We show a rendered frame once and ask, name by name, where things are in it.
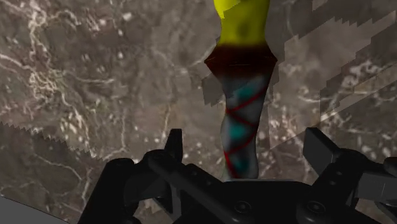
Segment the yellow grey figure with red bands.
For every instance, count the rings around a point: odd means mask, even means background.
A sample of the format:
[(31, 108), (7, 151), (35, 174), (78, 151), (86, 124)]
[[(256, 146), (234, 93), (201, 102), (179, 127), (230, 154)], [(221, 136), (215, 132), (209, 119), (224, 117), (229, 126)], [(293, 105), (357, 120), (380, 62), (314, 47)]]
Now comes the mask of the yellow grey figure with red bands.
[(219, 40), (205, 64), (225, 95), (220, 138), (226, 179), (256, 179), (256, 135), (277, 59), (265, 39), (270, 0), (213, 0)]

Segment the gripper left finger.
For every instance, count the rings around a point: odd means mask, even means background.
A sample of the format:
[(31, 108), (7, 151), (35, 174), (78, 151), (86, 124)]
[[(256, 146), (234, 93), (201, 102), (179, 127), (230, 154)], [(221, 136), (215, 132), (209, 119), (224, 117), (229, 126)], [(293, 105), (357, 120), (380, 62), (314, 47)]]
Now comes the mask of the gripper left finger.
[(78, 224), (142, 224), (139, 203), (153, 199), (172, 224), (224, 224), (211, 194), (220, 182), (193, 164), (182, 164), (181, 129), (172, 129), (164, 148), (134, 163), (116, 158), (106, 163)]

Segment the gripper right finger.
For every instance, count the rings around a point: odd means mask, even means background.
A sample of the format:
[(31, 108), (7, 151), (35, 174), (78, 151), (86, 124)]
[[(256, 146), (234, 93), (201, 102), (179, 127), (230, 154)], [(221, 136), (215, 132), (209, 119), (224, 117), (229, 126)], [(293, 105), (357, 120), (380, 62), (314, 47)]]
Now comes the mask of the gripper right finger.
[(397, 224), (397, 157), (376, 163), (316, 127), (305, 131), (303, 155), (318, 177), (302, 199), (302, 224), (380, 224), (356, 210), (359, 199), (373, 201)]

